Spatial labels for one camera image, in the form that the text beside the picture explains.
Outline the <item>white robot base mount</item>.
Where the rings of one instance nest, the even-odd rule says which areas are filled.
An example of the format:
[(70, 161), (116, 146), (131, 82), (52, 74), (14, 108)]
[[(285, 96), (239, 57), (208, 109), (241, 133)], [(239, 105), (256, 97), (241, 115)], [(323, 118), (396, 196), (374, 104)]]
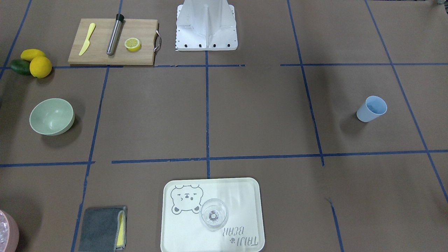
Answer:
[(177, 51), (238, 48), (235, 8), (227, 0), (185, 0), (176, 12)]

